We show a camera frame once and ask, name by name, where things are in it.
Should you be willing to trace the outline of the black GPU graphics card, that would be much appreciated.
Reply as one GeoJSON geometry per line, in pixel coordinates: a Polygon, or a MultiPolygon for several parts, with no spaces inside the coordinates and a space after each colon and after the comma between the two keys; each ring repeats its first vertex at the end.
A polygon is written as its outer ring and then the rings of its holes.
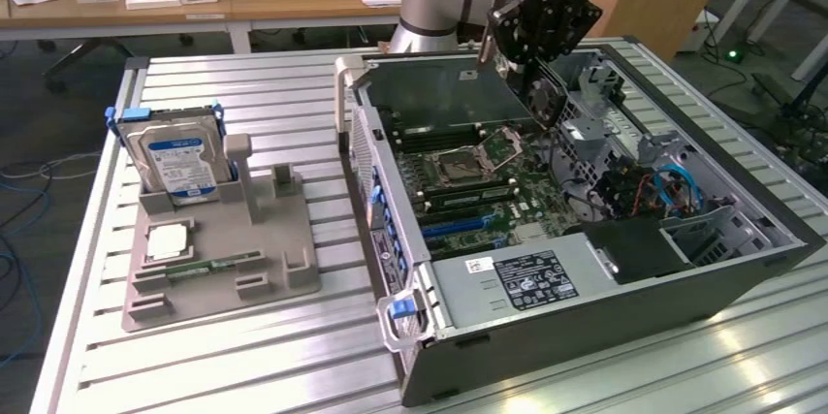
{"type": "Polygon", "coordinates": [[[543,130],[554,130],[570,102],[570,91],[548,62],[531,57],[526,64],[511,62],[496,41],[496,26],[490,22],[484,29],[478,64],[491,64],[506,82],[519,103],[543,130]]]}

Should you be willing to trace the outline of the metal drive cage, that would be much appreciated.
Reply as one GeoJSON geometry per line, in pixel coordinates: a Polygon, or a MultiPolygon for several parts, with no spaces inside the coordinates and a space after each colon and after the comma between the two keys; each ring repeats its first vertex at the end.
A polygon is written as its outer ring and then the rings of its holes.
{"type": "Polygon", "coordinates": [[[650,134],[628,107],[627,77],[614,63],[595,57],[574,68],[567,104],[558,118],[559,147],[583,174],[600,176],[618,159],[639,160],[650,134]]]}

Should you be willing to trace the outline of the open metal socket cover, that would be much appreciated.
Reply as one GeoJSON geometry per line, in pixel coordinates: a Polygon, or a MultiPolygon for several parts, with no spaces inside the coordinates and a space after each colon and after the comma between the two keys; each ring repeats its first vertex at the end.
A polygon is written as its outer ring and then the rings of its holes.
{"type": "Polygon", "coordinates": [[[482,167],[491,173],[506,166],[523,152],[520,135],[507,126],[475,146],[482,167]]]}

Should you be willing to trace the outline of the CPU socket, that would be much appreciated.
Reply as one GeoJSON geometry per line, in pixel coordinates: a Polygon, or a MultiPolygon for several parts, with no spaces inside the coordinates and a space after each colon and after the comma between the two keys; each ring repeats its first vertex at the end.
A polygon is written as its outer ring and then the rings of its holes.
{"type": "Polygon", "coordinates": [[[444,181],[491,178],[471,147],[438,153],[434,157],[434,165],[438,177],[444,181]]]}

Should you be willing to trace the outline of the black floor stand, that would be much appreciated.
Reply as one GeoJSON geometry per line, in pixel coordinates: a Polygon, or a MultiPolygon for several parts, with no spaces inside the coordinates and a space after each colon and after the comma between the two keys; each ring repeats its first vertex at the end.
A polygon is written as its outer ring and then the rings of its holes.
{"type": "Polygon", "coordinates": [[[820,66],[796,96],[778,80],[764,73],[754,73],[754,92],[767,95],[776,108],[763,119],[763,131],[775,143],[795,151],[811,164],[828,167],[828,107],[820,108],[811,99],[822,82],[828,78],[828,61],[820,66]]]}

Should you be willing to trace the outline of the installed RAM stick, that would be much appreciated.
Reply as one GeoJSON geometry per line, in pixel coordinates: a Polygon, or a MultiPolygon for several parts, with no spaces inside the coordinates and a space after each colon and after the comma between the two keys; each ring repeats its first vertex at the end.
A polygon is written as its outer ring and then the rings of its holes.
{"type": "Polygon", "coordinates": [[[423,203],[423,208],[426,212],[431,213],[491,205],[499,202],[511,201],[519,192],[520,189],[516,186],[464,190],[430,197],[423,203]]]}

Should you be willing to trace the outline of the green motherboard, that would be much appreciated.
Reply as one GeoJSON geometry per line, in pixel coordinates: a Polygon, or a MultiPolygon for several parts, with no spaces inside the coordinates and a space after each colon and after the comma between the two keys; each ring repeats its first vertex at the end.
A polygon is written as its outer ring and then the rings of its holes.
{"type": "Polygon", "coordinates": [[[522,126],[511,122],[502,126],[486,126],[476,123],[482,143],[503,126],[510,127],[522,138],[523,152],[516,158],[491,173],[490,179],[496,177],[511,178],[518,182],[519,194],[511,201],[491,205],[467,207],[440,212],[426,212],[423,203],[427,199],[418,196],[415,189],[419,179],[426,175],[438,177],[434,157],[446,151],[406,154],[400,153],[396,145],[395,161],[404,183],[408,199],[412,203],[414,214],[419,230],[428,226],[440,225],[451,221],[494,214],[495,218],[488,228],[496,228],[507,234],[508,243],[500,247],[490,244],[472,246],[440,247],[438,243],[424,243],[434,260],[446,260],[458,256],[484,252],[522,244],[531,240],[551,239],[571,232],[580,223],[580,215],[574,210],[568,195],[552,176],[548,155],[544,147],[546,140],[535,135],[523,135],[522,126]]]}

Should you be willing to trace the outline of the metal disk bay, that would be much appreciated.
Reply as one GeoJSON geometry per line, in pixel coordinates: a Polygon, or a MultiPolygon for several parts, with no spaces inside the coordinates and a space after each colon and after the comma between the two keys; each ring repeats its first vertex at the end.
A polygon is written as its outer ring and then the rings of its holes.
{"type": "Polygon", "coordinates": [[[666,218],[660,225],[695,267],[774,248],[760,227],[734,206],[719,207],[688,218],[666,218]]]}

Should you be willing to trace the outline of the grey power supply unit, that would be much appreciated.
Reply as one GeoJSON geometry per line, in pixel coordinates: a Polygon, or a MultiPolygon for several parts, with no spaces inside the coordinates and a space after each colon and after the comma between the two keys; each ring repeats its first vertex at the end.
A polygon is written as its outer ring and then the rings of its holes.
{"type": "Polygon", "coordinates": [[[558,310],[620,288],[582,233],[442,260],[434,272],[456,329],[558,310]]]}

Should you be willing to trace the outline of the hard disk with blue carrier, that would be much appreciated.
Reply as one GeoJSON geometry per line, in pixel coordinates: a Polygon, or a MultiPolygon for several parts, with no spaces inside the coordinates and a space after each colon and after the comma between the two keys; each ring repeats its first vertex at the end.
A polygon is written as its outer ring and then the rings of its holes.
{"type": "Polygon", "coordinates": [[[168,195],[174,206],[214,201],[219,185],[236,179],[224,152],[223,116],[219,103],[106,110],[107,127],[128,151],[144,192],[168,195]]]}

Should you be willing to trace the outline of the open black PC case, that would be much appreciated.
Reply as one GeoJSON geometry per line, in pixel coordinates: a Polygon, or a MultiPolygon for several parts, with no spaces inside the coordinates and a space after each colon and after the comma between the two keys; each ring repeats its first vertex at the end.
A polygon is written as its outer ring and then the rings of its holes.
{"type": "Polygon", "coordinates": [[[824,247],[826,238],[760,181],[770,153],[720,109],[640,45],[588,43],[548,63],[567,84],[595,57],[627,77],[628,107],[650,134],[639,160],[618,159],[600,176],[583,174],[559,147],[558,125],[543,130],[491,64],[475,51],[352,53],[335,62],[335,114],[342,162],[360,245],[368,260],[383,343],[416,406],[714,317],[752,288],[824,247]],[[551,173],[580,223],[562,237],[588,237],[620,285],[583,303],[456,329],[398,170],[394,128],[519,124],[546,140],[551,173]],[[382,194],[370,201],[371,168],[382,194]],[[719,207],[742,210],[774,248],[695,267],[662,228],[719,207]],[[387,207],[408,262],[406,283],[386,226],[387,207]],[[390,304],[412,298],[418,314],[394,320],[390,304]]]}

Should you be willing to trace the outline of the green RAM stick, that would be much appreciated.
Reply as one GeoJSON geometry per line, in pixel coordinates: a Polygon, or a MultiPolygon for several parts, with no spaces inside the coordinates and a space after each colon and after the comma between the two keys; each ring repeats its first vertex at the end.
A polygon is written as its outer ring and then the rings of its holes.
{"type": "Polygon", "coordinates": [[[234,271],[243,260],[263,258],[264,256],[259,251],[251,251],[222,259],[196,261],[186,265],[170,267],[164,270],[163,274],[171,281],[180,281],[224,271],[234,271]]]}

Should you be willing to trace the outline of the silver CPU chip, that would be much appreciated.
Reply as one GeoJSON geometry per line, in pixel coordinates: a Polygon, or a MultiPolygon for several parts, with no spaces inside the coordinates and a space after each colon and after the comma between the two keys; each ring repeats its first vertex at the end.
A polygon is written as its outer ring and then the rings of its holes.
{"type": "Polygon", "coordinates": [[[163,225],[150,231],[147,248],[150,262],[179,257],[187,248],[188,228],[184,225],[163,225]]]}

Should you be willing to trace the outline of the black chair base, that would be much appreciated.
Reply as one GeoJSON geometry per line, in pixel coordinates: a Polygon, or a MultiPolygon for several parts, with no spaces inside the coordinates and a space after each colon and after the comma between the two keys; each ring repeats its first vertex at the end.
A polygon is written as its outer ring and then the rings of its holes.
{"type": "Polygon", "coordinates": [[[111,48],[124,58],[135,56],[130,48],[115,38],[84,40],[43,73],[44,86],[50,92],[62,93],[66,91],[66,83],[58,79],[60,72],[78,63],[92,51],[103,47],[111,48]]]}

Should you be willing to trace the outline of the grey parts rack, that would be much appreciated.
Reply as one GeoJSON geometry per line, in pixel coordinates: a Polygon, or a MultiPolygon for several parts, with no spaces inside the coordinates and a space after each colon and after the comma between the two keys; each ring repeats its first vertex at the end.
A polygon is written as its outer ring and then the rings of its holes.
{"type": "Polygon", "coordinates": [[[280,164],[268,175],[252,175],[247,134],[226,136],[224,152],[239,177],[219,185],[216,200],[176,207],[162,193],[140,197],[122,317],[128,333],[322,288],[300,173],[280,164]],[[179,257],[150,262],[150,231],[174,224],[188,228],[188,248],[179,257]],[[163,274],[170,267],[251,251],[264,258],[243,260],[234,271],[180,281],[163,274]]]}

